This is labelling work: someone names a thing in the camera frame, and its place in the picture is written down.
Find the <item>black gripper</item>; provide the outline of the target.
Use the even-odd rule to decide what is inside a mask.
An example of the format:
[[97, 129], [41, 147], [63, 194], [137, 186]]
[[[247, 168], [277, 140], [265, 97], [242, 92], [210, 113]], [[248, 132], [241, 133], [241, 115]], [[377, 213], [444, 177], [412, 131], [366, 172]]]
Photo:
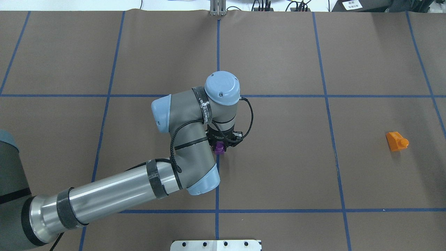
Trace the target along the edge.
[[235, 122], [209, 124], [206, 136], [211, 148], [228, 148], [236, 146]]

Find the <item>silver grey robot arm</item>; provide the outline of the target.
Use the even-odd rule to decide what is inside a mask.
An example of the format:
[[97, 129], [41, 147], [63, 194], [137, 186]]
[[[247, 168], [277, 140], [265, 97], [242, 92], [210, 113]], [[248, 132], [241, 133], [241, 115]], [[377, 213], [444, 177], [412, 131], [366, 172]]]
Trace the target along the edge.
[[108, 215], [186, 189], [196, 196], [220, 183], [213, 151], [243, 140], [234, 124], [242, 100], [239, 79], [227, 71], [207, 77], [204, 86], [152, 102], [161, 133], [169, 133], [170, 156], [150, 159], [123, 173], [53, 196], [33, 196], [13, 136], [1, 130], [1, 250], [47, 245], [62, 233]]

